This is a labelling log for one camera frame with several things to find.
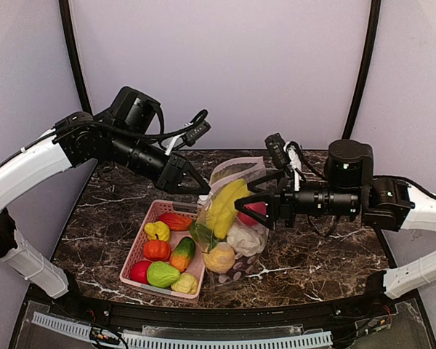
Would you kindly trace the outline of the yellow toy banana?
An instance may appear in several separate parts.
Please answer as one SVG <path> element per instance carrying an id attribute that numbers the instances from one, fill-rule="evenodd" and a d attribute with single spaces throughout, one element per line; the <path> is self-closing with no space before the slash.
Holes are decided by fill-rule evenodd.
<path id="1" fill-rule="evenodd" d="M 235 201 L 250 195 L 247 182 L 240 178 L 228 183 L 212 199 L 206 213 L 206 226 L 216 238 L 220 240 L 226 238 L 238 212 L 235 208 Z"/>

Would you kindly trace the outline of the white toy cauliflower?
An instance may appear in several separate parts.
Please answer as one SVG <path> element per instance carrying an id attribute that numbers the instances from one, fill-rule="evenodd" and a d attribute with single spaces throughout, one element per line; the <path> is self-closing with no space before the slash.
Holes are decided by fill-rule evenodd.
<path id="1" fill-rule="evenodd" d="M 227 233 L 226 242 L 231 245 L 238 254 L 250 257 L 260 254 L 266 245 L 263 235 L 246 225 L 233 223 Z"/>

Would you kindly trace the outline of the clear dotted zip top bag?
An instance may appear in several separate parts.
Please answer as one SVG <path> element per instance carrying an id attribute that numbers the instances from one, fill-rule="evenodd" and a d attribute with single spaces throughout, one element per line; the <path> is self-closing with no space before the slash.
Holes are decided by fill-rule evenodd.
<path id="1" fill-rule="evenodd" d="M 269 230 L 239 212 L 234 203 L 251 195 L 247 184 L 266 174 L 261 156 L 238 157 L 211 172 L 211 190 L 198 200 L 191 235 L 201 249 L 210 288 L 231 289 L 249 276 L 264 251 Z"/>

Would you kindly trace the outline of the green toy cucumber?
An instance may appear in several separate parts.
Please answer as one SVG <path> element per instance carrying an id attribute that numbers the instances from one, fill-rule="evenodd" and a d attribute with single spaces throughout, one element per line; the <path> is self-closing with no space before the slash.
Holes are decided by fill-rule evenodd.
<path id="1" fill-rule="evenodd" d="M 210 252 L 219 243 L 214 233 L 196 220 L 191 223 L 189 230 L 192 239 L 203 251 Z"/>

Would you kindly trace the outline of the dark red toy fruit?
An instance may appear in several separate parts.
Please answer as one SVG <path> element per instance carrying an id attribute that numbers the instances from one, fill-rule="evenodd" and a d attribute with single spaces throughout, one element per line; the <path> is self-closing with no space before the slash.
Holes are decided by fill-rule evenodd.
<path id="1" fill-rule="evenodd" d="M 231 269 L 229 269 L 226 273 L 219 274 L 217 279 L 218 284 L 229 284 L 234 281 L 241 280 L 244 276 L 249 275 L 258 258 L 258 254 L 250 257 L 244 256 L 243 254 L 238 255 L 238 259 L 235 260 Z"/>

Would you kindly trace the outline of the yellow toy cauliflower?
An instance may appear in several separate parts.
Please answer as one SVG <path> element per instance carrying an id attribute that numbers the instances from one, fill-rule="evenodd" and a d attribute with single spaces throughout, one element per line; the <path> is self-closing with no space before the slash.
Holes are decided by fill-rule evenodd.
<path id="1" fill-rule="evenodd" d="M 210 252 L 203 253 L 203 262 L 210 271 L 225 274 L 235 264 L 235 252 L 227 242 L 220 242 Z"/>

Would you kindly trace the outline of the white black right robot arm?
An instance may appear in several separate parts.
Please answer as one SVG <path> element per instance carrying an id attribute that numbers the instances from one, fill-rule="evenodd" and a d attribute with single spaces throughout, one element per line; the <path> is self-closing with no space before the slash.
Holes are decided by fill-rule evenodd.
<path id="1" fill-rule="evenodd" d="M 364 226 L 379 230 L 436 232 L 436 194 L 405 177 L 375 175 L 370 145 L 332 142 L 322 172 L 314 171 L 296 142 L 273 134 L 265 145 L 277 170 L 249 182 L 251 195 L 236 200 L 235 208 L 266 228 L 273 229 L 279 219 L 291 227 L 302 214 L 360 217 Z M 319 179 L 307 180 L 302 167 Z"/>

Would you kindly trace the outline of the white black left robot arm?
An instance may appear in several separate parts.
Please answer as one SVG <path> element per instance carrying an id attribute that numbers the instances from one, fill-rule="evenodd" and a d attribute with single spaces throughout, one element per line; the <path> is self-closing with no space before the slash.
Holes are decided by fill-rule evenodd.
<path id="1" fill-rule="evenodd" d="M 177 150 L 207 133 L 206 110 L 165 132 L 156 99 L 122 87 L 111 105 L 93 116 L 76 112 L 0 164 L 0 261 L 56 300 L 77 293 L 69 272 L 55 266 L 18 230 L 7 207 L 48 179 L 90 160 L 112 161 L 169 194 L 206 195 L 209 184 Z"/>

